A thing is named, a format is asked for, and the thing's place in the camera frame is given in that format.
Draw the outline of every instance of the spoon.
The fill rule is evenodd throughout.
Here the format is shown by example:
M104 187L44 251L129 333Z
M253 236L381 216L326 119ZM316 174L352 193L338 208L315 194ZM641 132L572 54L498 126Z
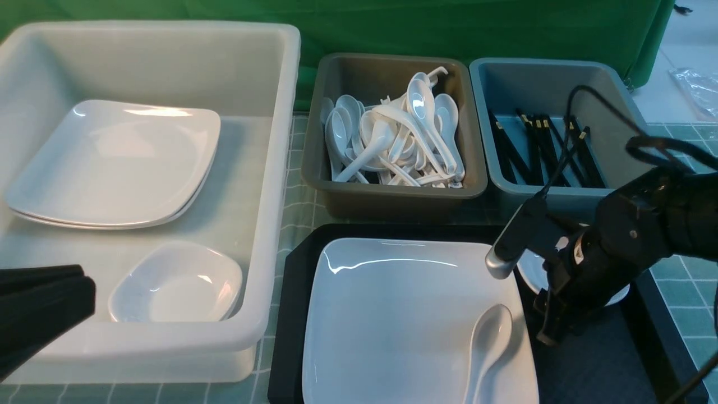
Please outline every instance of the spoon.
M501 358L511 339L511 312L503 304L491 306L474 325L469 355L469 378L464 404L477 401L486 372Z
M347 124L345 120L349 119L349 113L341 106L335 107L330 114L330 120L325 127L325 142L327 143L330 165L333 164L332 155L334 155L335 158L338 158L344 165L349 165L351 163L351 161L346 158L348 136ZM342 168L340 165L337 169L337 175L341 172L341 170ZM334 169L332 168L332 180L336 180L336 175L334 175L333 171ZM356 173L354 176L360 183L369 184L369 181L361 173Z
M344 124L341 122L341 116L339 114L332 110L331 113L329 113L328 117L325 119L327 122L327 126L324 127L324 141L327 143L327 151L329 154L329 165L330 169L332 171L332 180L334 180L339 172L342 170L342 160L341 155L339 154L339 147L337 144L341 142L346 142L346 139L342 137L343 131L338 132L335 136L335 131L333 130L334 125L341 125L342 127Z
M442 139L449 151L454 156L457 165L457 176L456 180L461 181L464 179L465 169L464 163L461 160L459 154L459 148L456 145L456 128L459 125L459 107L457 107L454 99L449 94L439 94L434 99L434 106L436 108L436 120L439 122L439 132L441 133Z
M334 101L331 98L322 98L322 109L319 113L319 121L322 122L322 125L329 121L329 114L332 113L332 110L334 110Z
M389 130L391 130L393 133L392 137L396 138L396 130L397 129L396 129L396 125L393 122L390 123L390 122L386 121L386 118L377 114L374 111L366 111L364 113L364 115L361 116L359 132L361 133L362 141L365 142L367 145L369 145L371 143L371 138L374 136L373 131L376 128L376 122L378 120L382 120L382 121L386 122L389 125ZM379 172L380 176L381 176L381 173L383 171L386 171L386 169L388 168L392 173L402 177L409 185L416 186L416 187L419 186L419 184L413 178L411 178L408 174L406 174L404 171L402 171L398 165L393 164L392 162L388 161L388 155L387 155L386 151L379 152L378 155L376 156L376 159L374 159L374 160L378 160L379 163L382 165L382 170Z
M446 178L453 176L447 175L447 173L444 171L444 168L441 166L441 164L439 164L439 161L436 159L434 153L429 148L429 145L426 143L426 139L422 134L423 132L419 130L419 125L416 123L416 120L413 118L412 115L410 115L408 112L396 109L390 105L377 105L374 107L373 111L376 111L377 113L384 115L389 119L393 119L394 121L397 121L405 127L408 127L409 131L414 133L414 140L419 146L419 149L416 150L417 158L418 154L423 150L424 154L426 155L426 158L429 159L429 162L432 166L434 166L434 169L437 173L442 176L446 176Z
M449 151L434 124L434 94L432 89L425 82L414 79L409 82L406 97L409 102L409 112L433 141L439 155L446 164L447 173L454 174L457 170L456 159L452 156L451 151Z
M380 152L387 150L395 137L396 133L391 131L391 127L387 121L382 119L377 120L374 124L369 144L367 144L364 151L357 156L356 160L352 161L351 164L337 175L335 181L340 183L347 182L364 164L376 157Z

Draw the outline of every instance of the blue-gray plastic bin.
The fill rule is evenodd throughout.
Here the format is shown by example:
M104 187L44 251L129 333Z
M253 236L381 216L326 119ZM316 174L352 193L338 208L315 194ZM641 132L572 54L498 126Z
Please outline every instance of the blue-gray plastic bin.
M505 218L510 217L519 205L541 187L510 183L503 177L488 109L497 116L524 158L528 149L523 125L516 118L516 109L520 108L527 114L548 114L563 137L562 117L566 113L566 102L571 90L579 84L595 88L619 111L645 129L645 121L618 74L601 63L483 58L471 63L469 71L486 164L491 181L498 188L499 209ZM635 133L590 94L579 92L576 95L572 114L577 117L580 125L591 127L591 148L609 188L618 188L650 169L625 151L625 143ZM570 170L566 169L564 173L573 178ZM598 201L611 191L555 186L551 187L547 201L551 212L581 221L592 221Z

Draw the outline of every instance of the green backdrop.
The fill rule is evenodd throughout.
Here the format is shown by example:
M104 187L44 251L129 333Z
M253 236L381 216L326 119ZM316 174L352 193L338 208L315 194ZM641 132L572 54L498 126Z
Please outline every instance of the green backdrop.
M595 60L648 80L673 0L0 0L0 38L28 22L227 19L302 32L297 108L331 52Z

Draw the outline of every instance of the black tray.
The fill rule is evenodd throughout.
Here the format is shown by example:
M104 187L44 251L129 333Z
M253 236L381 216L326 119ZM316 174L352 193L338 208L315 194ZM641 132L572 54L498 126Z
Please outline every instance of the black tray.
M363 237L492 244L502 229L502 226L328 224L312 232L286 258L269 402L304 403L302 355L309 297L319 255L332 240ZM518 273L516 279L542 403L663 403L695 373L693 361L650 273L640 276L631 285L628 297L606 308L580 336L568 336L553 348L534 339L541 327L541 319L531 308L535 295ZM684 401L707 402L708 392L703 385Z

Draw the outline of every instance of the white plastic tub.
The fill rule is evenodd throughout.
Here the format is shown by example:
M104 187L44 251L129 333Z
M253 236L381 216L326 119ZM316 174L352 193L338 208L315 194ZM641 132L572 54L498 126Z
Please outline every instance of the white plastic tub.
M178 220L131 231L61 229L0 206L0 267L78 263L97 284L95 315L6 382L221 382L252 370L274 284L299 31L244 22L31 24L0 45L0 190L78 102L212 109L215 161ZM246 271L238 311L216 323L113 323L108 296L158 245L187 240Z

